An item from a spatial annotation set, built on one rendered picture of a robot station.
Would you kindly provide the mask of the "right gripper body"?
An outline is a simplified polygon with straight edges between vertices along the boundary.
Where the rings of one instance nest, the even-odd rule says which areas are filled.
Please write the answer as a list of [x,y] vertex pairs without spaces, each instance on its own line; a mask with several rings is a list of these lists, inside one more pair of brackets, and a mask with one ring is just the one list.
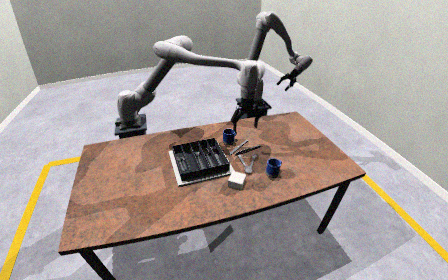
[[249,108],[250,109],[253,109],[254,108],[254,99],[252,100],[246,100],[246,99],[243,99],[243,98],[241,98],[241,110],[242,110],[242,112],[245,110],[245,109],[247,109],[247,111],[245,112],[245,114],[246,113],[250,113],[250,110],[249,110]]

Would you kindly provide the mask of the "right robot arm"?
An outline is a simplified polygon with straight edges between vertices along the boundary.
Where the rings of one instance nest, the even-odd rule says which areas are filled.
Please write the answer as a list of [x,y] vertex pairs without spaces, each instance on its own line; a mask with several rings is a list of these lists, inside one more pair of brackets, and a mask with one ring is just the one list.
[[120,125],[119,130],[141,127],[139,119],[141,118],[141,115],[138,115],[138,112],[141,108],[151,103],[150,101],[156,94],[157,86],[176,62],[199,66],[237,69],[240,71],[240,96],[243,99],[255,98],[256,87],[265,72],[263,63],[250,60],[242,62],[231,59],[201,56],[191,53],[190,51],[192,47],[193,43],[191,39],[185,36],[176,36],[169,40],[159,41],[154,45],[154,53],[162,59],[147,81],[142,82],[134,93],[125,90],[120,92],[117,97],[117,109],[120,120],[115,121],[115,125]]

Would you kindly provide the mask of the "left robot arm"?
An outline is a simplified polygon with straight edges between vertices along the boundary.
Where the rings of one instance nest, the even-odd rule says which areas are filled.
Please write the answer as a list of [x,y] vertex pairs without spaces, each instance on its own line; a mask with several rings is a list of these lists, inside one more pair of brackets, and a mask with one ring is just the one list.
[[[267,28],[267,27],[269,28]],[[294,69],[301,74],[304,70],[306,70],[312,63],[313,59],[306,55],[301,57],[297,52],[292,50],[291,38],[286,30],[285,25],[279,16],[270,11],[270,12],[262,12],[256,17],[256,31],[252,47],[247,60],[258,61],[262,46],[264,44],[266,34],[270,31],[270,28],[273,29],[280,37],[286,42],[287,52],[289,54],[289,61],[292,64],[297,64]],[[265,106],[266,104],[262,101],[263,95],[263,79],[259,80],[259,83],[256,87],[256,96],[254,99],[254,104],[258,106]]]

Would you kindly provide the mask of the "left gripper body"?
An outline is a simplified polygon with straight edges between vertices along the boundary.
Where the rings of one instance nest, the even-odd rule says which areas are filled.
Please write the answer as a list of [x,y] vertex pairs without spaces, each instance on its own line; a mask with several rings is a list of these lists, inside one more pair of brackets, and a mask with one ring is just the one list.
[[[299,75],[299,73],[295,69],[293,69],[293,71],[289,75],[290,75],[290,77],[292,76],[292,80],[293,80],[293,78],[294,77],[296,78]],[[290,77],[288,77],[288,79],[290,79]]]

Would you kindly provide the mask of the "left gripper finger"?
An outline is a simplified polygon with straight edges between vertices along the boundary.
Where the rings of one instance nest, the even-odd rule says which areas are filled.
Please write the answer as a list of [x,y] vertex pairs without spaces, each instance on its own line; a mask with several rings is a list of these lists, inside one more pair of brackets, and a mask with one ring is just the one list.
[[291,76],[291,77],[290,77],[290,84],[289,84],[284,90],[287,91],[289,88],[293,87],[292,85],[294,85],[294,83],[295,83],[296,80],[297,80],[296,78],[294,78],[294,79],[292,80],[292,76]]
[[[289,73],[287,73],[286,75],[280,77],[281,79],[277,82],[277,85],[279,85],[283,80],[288,79],[288,77],[290,77]],[[283,80],[282,80],[283,79]]]

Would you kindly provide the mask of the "blue mug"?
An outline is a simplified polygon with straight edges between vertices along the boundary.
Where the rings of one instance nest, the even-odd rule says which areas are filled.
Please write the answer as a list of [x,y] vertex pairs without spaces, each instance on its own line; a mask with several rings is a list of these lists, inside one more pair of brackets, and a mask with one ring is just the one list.
[[279,175],[281,164],[282,164],[281,160],[275,158],[269,159],[267,162],[266,175],[272,178],[277,177]]
[[236,134],[237,132],[234,132],[233,129],[225,129],[223,131],[223,143],[226,145],[232,145]]

